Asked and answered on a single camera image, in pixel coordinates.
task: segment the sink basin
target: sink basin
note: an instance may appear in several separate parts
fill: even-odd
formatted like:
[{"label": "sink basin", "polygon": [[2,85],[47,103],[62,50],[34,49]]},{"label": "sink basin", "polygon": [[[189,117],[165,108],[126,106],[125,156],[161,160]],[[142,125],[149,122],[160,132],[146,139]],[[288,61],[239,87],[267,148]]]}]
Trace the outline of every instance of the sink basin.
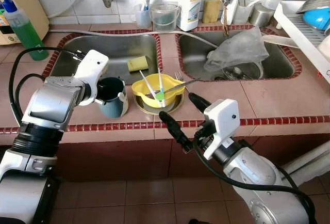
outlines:
[{"label": "sink basin", "polygon": [[[238,34],[241,30],[231,30],[230,37]],[[222,31],[203,31],[193,32],[192,34],[202,37],[207,41],[215,45],[220,45],[225,37]],[[206,62],[206,56],[214,48],[201,42],[197,39],[180,36],[179,45],[181,49],[181,56],[184,71],[189,74],[192,78],[200,78],[203,81],[217,81],[226,80],[222,70],[219,72],[207,72],[204,69],[204,63]],[[288,57],[283,53],[281,48],[276,44],[265,43],[265,47],[269,53],[269,57],[262,61],[263,76],[262,78],[288,78],[294,74],[294,67]],[[254,63],[243,63],[238,65],[243,71],[255,71],[259,68]]]},{"label": "sink basin", "polygon": [[[156,40],[150,35],[131,37],[81,36],[67,42],[64,49],[80,50],[87,53],[97,50],[110,58],[105,77],[120,77],[125,84],[131,85],[141,79],[139,72],[130,73],[127,61],[140,56],[147,57],[149,69],[143,70],[145,76],[158,72]],[[71,76],[76,72],[79,61],[66,53],[61,53],[51,72],[51,76]]]}]

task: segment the clear plastic bag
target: clear plastic bag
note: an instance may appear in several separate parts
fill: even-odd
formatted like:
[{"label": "clear plastic bag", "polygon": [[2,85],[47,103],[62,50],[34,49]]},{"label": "clear plastic bag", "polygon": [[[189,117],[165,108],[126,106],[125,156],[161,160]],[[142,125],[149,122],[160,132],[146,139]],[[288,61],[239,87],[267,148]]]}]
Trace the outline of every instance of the clear plastic bag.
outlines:
[{"label": "clear plastic bag", "polygon": [[208,72],[219,71],[223,68],[241,63],[261,62],[269,56],[259,27],[244,30],[232,38],[225,40],[210,54],[204,64]]}]

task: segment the white hose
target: white hose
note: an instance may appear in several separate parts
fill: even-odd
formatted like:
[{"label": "white hose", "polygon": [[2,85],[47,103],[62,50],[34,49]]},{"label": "white hose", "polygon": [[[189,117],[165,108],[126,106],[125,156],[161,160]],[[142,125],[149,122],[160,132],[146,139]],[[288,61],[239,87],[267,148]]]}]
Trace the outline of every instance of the white hose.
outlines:
[{"label": "white hose", "polygon": [[143,33],[132,33],[132,34],[105,34],[105,33],[99,33],[99,32],[93,32],[93,31],[84,31],[84,30],[75,30],[75,29],[50,29],[49,32],[53,33],[81,33],[86,35],[94,35],[94,36],[104,36],[104,37],[131,37],[131,36],[140,36],[140,35],[153,35],[153,34],[181,34],[188,37],[195,38],[197,40],[200,40],[214,48],[217,48],[218,46],[214,45],[213,43],[206,41],[205,39],[195,36],[191,33],[184,32],[184,31],[171,31],[171,32],[157,32],[157,31],[149,31],[149,32],[143,32]]},{"label": "white hose", "polygon": [[51,19],[51,18],[54,18],[54,17],[57,17],[57,16],[61,15],[63,12],[67,11],[68,9],[70,9],[75,2],[76,2],[76,0],[72,0],[69,3],[69,5],[67,7],[65,7],[63,10],[61,10],[59,12],[56,12],[54,14],[48,15],[47,18]]}]

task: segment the floor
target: floor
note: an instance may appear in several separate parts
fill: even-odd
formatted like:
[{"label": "floor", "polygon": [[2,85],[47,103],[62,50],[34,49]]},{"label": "floor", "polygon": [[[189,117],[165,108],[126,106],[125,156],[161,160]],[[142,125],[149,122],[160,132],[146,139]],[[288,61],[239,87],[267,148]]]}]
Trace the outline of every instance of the floor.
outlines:
[{"label": "floor", "polygon": [[[318,224],[330,223],[330,173],[303,184]],[[253,223],[248,207],[217,178],[100,181],[60,186],[51,224]]]}]

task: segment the fork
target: fork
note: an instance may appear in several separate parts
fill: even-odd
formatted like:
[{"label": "fork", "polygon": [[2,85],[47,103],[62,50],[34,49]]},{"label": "fork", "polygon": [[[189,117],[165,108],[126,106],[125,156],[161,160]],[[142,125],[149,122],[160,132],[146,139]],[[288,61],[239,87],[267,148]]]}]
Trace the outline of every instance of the fork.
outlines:
[{"label": "fork", "polygon": [[182,81],[182,82],[185,82],[184,81],[184,78],[182,77],[180,71],[177,71],[174,73],[174,77],[178,80],[178,81]]}]

